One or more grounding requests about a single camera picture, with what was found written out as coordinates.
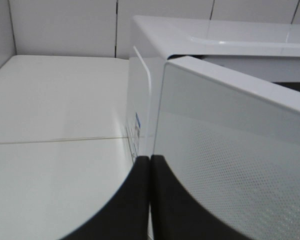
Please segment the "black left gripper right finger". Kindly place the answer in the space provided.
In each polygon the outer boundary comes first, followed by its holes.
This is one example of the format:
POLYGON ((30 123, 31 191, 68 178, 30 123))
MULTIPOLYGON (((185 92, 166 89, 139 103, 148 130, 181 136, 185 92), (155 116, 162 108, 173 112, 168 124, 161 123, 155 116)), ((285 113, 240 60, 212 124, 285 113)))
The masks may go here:
POLYGON ((202 207, 178 181, 162 155, 150 158, 150 209, 156 240, 242 240, 202 207))

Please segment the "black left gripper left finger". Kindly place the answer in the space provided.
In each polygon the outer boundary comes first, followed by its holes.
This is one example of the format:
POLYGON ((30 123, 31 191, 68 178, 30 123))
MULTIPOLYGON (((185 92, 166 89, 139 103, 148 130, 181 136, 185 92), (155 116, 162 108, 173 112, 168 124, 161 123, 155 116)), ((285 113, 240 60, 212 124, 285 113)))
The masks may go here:
POLYGON ((111 199, 64 240, 146 240, 150 201, 150 159, 136 158, 111 199))

